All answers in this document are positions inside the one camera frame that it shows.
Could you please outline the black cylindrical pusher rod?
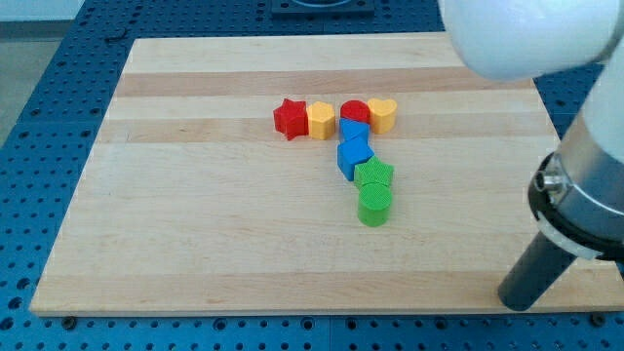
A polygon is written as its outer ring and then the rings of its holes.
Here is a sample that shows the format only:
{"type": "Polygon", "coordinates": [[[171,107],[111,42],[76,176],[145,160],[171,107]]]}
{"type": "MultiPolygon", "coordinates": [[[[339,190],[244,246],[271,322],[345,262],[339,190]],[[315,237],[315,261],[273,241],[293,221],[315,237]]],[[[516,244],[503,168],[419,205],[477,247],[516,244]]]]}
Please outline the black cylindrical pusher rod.
{"type": "Polygon", "coordinates": [[[528,310],[576,259],[538,232],[499,285],[501,303],[513,311],[528,310]]]}

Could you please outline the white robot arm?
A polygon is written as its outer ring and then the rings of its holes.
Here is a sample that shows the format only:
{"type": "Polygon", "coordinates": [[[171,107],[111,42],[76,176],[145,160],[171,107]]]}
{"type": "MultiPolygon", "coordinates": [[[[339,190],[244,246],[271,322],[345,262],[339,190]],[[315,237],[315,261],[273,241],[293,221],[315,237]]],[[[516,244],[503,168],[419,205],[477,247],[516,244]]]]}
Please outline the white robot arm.
{"type": "Polygon", "coordinates": [[[459,57],[489,80],[604,66],[527,190],[538,232],[498,288],[506,307],[525,311],[577,258],[623,259],[623,3],[445,0],[439,9],[459,57]]]}

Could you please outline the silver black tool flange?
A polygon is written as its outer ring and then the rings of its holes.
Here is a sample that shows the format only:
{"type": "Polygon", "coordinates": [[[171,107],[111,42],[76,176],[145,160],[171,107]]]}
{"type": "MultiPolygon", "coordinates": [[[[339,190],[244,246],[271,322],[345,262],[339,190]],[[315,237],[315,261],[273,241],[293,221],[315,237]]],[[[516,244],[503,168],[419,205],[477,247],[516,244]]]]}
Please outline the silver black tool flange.
{"type": "Polygon", "coordinates": [[[598,143],[583,115],[539,166],[528,200],[556,247],[589,260],[623,258],[623,158],[598,143]]]}

